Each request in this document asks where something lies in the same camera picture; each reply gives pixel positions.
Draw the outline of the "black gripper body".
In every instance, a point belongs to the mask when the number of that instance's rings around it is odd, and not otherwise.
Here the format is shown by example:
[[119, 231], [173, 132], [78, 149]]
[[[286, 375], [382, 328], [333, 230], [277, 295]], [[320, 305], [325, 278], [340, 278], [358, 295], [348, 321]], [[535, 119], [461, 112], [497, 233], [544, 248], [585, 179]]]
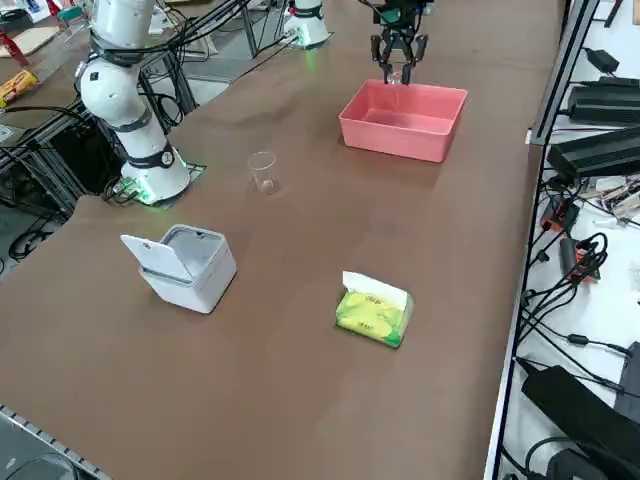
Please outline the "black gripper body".
[[374, 23], [392, 31], [414, 36], [422, 17], [431, 12], [430, 0], [386, 0], [372, 4]]

